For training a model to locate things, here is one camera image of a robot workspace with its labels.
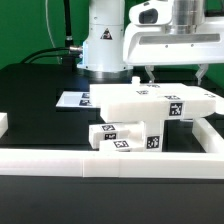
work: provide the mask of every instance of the green background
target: green background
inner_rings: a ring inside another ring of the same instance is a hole
[[[73,38],[75,44],[81,45],[88,36],[89,0],[70,2]],[[127,25],[130,7],[144,1],[125,2]],[[206,8],[219,9],[219,0],[207,0]],[[63,0],[49,0],[49,20],[56,46],[64,46]],[[46,26],[45,0],[0,0],[0,69],[8,64],[20,62],[35,51],[51,47]],[[56,60],[48,59],[42,62],[56,63]],[[207,75],[224,88],[223,71],[224,64],[210,65]]]

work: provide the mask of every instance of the white block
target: white block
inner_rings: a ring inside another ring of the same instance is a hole
[[[119,177],[119,157],[116,154],[89,154],[83,160],[83,177]]]
[[[131,84],[92,84],[90,85],[90,102],[94,107],[100,108],[103,101],[122,97],[127,91],[133,92],[132,90]]]
[[[143,152],[143,142],[130,139],[117,139],[100,142],[100,152]]]
[[[0,113],[0,138],[8,130],[8,118],[6,113]]]
[[[107,123],[167,120],[168,111],[169,102],[165,98],[136,97],[105,102],[101,117]]]
[[[100,141],[127,138],[129,130],[124,124],[102,124],[89,126],[89,142],[93,149],[99,148]]]
[[[144,122],[143,142],[146,152],[162,152],[164,121]]]
[[[136,122],[136,123],[124,123],[126,128],[129,130],[128,139],[132,139],[133,141],[141,141],[143,138],[144,131],[144,122]]]
[[[164,131],[164,120],[144,122],[144,136],[161,135]]]
[[[88,152],[66,150],[1,149],[0,174],[26,176],[83,176]]]
[[[192,91],[192,94],[203,94],[205,96],[207,96],[208,98],[212,98],[216,101],[216,110],[215,112],[218,114],[224,114],[224,98],[220,97],[217,94],[214,94],[212,92],[209,92],[205,89],[202,89],[200,87],[197,86],[191,86],[189,87]]]
[[[207,153],[224,153],[224,140],[204,118],[194,120],[195,138]]]
[[[93,84],[90,85],[90,102],[100,108],[102,104],[112,99],[131,97],[155,97],[160,94],[177,94],[188,90],[179,84]]]
[[[224,157],[206,153],[121,154],[119,177],[223,179]]]

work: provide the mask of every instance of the cable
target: cable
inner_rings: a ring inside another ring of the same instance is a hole
[[[29,64],[41,58],[63,57],[68,55],[74,58],[80,58],[79,54],[47,54],[47,55],[40,55],[38,57],[33,58],[31,61],[29,61]]]
[[[33,54],[30,54],[29,56],[27,56],[26,58],[24,58],[20,63],[24,64],[26,63],[28,60],[30,60],[31,58],[39,55],[39,54],[44,54],[44,53],[49,53],[49,52],[58,52],[58,51],[69,51],[70,48],[69,47],[56,47],[56,48],[50,48],[50,49],[45,49],[45,50],[41,50],[41,51],[37,51]]]
[[[51,41],[51,44],[52,44],[53,48],[56,48],[56,45],[55,45],[55,42],[53,40],[53,36],[52,36],[52,33],[51,33],[50,22],[49,22],[48,0],[45,0],[45,12],[46,12],[46,24],[47,24],[48,35],[50,37],[50,41]],[[60,58],[59,57],[57,57],[57,61],[58,61],[58,64],[60,64]]]
[[[37,56],[35,58],[33,58],[32,60],[30,60],[28,63],[31,64],[32,62],[41,59],[41,58],[53,58],[53,57],[62,57],[62,56],[66,56],[67,54],[47,54],[47,55],[40,55]]]

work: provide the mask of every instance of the white foam block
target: white foam block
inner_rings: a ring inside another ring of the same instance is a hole
[[[207,153],[224,153],[224,140],[204,118],[194,120],[195,138]]]
[[[174,105],[182,105],[180,110],[181,115],[172,116],[169,114],[169,119],[193,119],[206,117],[216,111],[216,101],[213,98],[207,97],[204,94],[177,94],[178,100],[170,100]]]
[[[0,113],[0,138],[8,130],[8,118],[6,113]]]
[[[127,153],[120,157],[119,177],[223,179],[223,159],[206,153]]]
[[[165,98],[128,98],[105,102],[101,117],[105,122],[167,120],[169,102]]]
[[[88,152],[1,149],[1,175],[83,176],[83,158]]]
[[[99,148],[100,141],[127,138],[129,130],[124,124],[102,124],[89,126],[89,142],[93,149]]]
[[[187,91],[187,86],[174,84],[93,84],[90,85],[90,102],[94,107],[112,99],[136,96],[151,97],[160,94],[177,94]]]
[[[189,87],[192,91],[192,94],[203,94],[209,98],[213,98],[216,101],[216,113],[218,114],[224,114],[224,98],[220,97],[217,94],[214,94],[212,92],[209,92],[205,89],[202,89],[200,87],[197,86],[191,86]]]
[[[214,98],[190,93],[116,99],[101,105],[101,117],[106,122],[192,119],[211,115],[215,111]]]
[[[142,141],[130,139],[117,139],[100,142],[100,152],[143,152],[145,151]]]

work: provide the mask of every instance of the table surface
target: table surface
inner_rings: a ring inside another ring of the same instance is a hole
[[[157,82],[195,85],[195,71],[157,70]],[[56,110],[63,91],[88,91],[90,81],[59,65],[13,64],[0,71],[0,112],[8,113],[4,148],[91,150],[96,109]],[[204,79],[202,87],[224,95]],[[208,120],[223,136],[223,117]],[[201,152],[191,124],[166,122],[163,151]],[[223,180],[0,176],[0,223],[211,224],[224,220]]]
[[[144,73],[136,73],[148,81]],[[195,85],[194,74],[192,70],[155,71],[156,81],[161,83]],[[89,83],[94,82],[59,65],[13,64],[2,69],[0,112],[8,113],[9,129],[0,139],[0,147],[91,150],[88,128],[90,124],[103,123],[99,109],[59,110],[56,103],[63,91],[88,91]],[[223,94],[207,79],[202,87]],[[218,127],[217,115],[208,119]],[[177,120],[165,124],[163,150],[200,152],[202,149],[191,134],[191,124]]]

